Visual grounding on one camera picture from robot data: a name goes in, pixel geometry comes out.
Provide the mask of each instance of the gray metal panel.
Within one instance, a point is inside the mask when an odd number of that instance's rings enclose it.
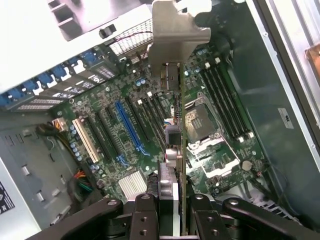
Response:
[[[234,40],[234,84],[268,159],[289,182],[286,188],[282,175],[275,172],[279,194],[285,189],[290,206],[320,224],[319,154],[258,12],[251,0],[246,2],[226,0],[214,7],[211,27],[222,26]],[[228,44],[219,47],[229,51]],[[294,129],[286,128],[278,108],[287,110]]]
[[[34,231],[29,235],[31,236],[36,233],[36,230],[49,227],[57,215],[71,205],[67,186],[61,181],[61,175],[66,182],[72,178],[77,168],[75,161],[66,149],[61,149],[54,139],[52,140],[54,148],[49,151],[52,146],[51,142],[37,136],[34,132],[37,124],[46,123],[49,120],[51,118],[44,113],[1,113],[0,157],[3,162],[0,162],[0,173],[7,170],[8,177],[0,174],[0,181],[8,189],[8,192],[14,189],[17,191],[11,196],[16,208],[0,215],[1,233],[7,229],[13,231],[4,223],[7,221],[6,215],[8,213],[13,218],[12,221],[19,221],[18,219],[25,216],[25,224],[35,226]],[[25,137],[24,131],[26,130],[29,130],[31,135],[27,134],[29,136]],[[24,174],[22,167],[25,165],[31,175]],[[59,188],[61,192],[54,197],[52,193],[56,188]],[[42,202],[37,198],[39,191],[45,199]],[[21,214],[16,209],[23,209],[25,213]],[[25,239],[26,237],[6,239]]]

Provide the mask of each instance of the white label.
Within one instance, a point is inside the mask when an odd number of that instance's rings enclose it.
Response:
[[[278,108],[282,121],[287,129],[294,129],[294,125],[291,122],[291,119],[288,115],[288,112],[285,108]]]

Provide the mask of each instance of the metal bracket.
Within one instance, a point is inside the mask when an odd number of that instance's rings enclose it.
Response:
[[[208,43],[210,28],[196,26],[189,13],[180,13],[172,0],[152,4],[153,44],[148,57],[154,76],[166,63],[184,63],[199,44]]]

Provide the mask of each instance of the green circuit board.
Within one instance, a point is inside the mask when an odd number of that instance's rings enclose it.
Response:
[[[236,140],[228,128],[228,122],[221,116],[219,104],[202,77],[208,67],[206,62],[209,61],[211,67],[215,68],[215,57],[209,50],[203,49],[205,50],[197,49],[184,66],[184,100],[189,103],[200,97],[207,99],[207,103],[199,106],[198,110],[208,112],[208,119],[214,130],[212,134],[219,132],[226,141],[209,146],[197,155],[186,150],[187,174],[191,177],[196,192],[216,195],[264,171],[264,154],[255,136],[245,137],[242,142]],[[219,67],[230,91],[228,96],[233,99],[246,126],[245,134],[253,133],[246,111],[229,77],[228,66],[221,61]],[[125,201],[127,198],[119,181],[136,172],[141,173],[146,180],[149,174],[157,172],[158,161],[164,160],[164,152],[168,147],[165,143],[164,119],[177,117],[173,116],[175,105],[179,104],[175,102],[176,99],[174,93],[161,88],[159,79],[151,77],[150,68],[145,62],[143,65],[133,65],[125,74],[59,105],[52,113],[58,118],[61,116],[57,113],[62,112],[62,117],[69,127],[73,125],[73,120],[81,120],[88,138],[98,152],[98,161],[92,162],[83,141],[77,134],[73,134],[72,130],[67,132],[69,142],[76,145],[81,153],[81,161],[91,167],[96,181],[103,182],[104,194]],[[147,154],[137,149],[132,133],[128,131],[119,113],[118,103],[122,105]],[[235,156],[239,162],[231,172],[226,175],[207,176],[216,169],[223,169],[235,160]],[[241,163],[244,160],[252,164],[251,170],[242,170]]]

